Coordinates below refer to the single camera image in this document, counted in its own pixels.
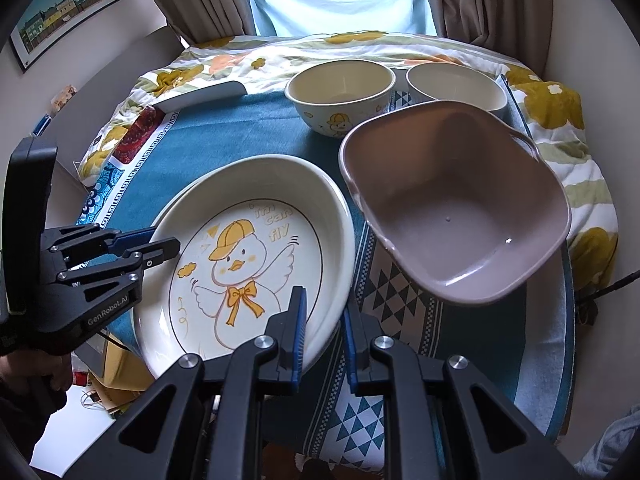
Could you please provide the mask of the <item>person's hand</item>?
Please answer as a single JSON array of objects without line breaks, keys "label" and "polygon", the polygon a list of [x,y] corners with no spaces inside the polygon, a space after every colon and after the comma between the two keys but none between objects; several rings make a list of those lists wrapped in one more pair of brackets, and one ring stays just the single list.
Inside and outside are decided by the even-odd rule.
[{"label": "person's hand", "polygon": [[1,380],[15,391],[26,390],[34,378],[44,378],[55,391],[73,383],[70,355],[49,356],[42,351],[17,351],[1,357]]}]

